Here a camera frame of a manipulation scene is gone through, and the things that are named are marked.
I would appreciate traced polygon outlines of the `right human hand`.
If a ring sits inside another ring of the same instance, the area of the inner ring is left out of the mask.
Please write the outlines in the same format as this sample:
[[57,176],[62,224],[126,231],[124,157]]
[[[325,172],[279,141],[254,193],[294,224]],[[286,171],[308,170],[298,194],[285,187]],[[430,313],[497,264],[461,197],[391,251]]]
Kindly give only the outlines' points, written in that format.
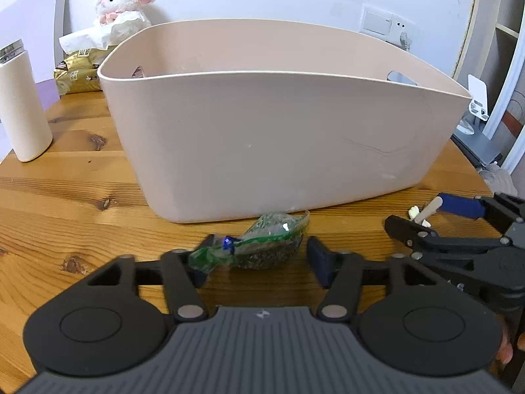
[[505,367],[510,363],[514,355],[514,348],[509,337],[509,328],[503,316],[498,315],[502,327],[502,339],[496,353],[496,361],[499,362],[502,367]]

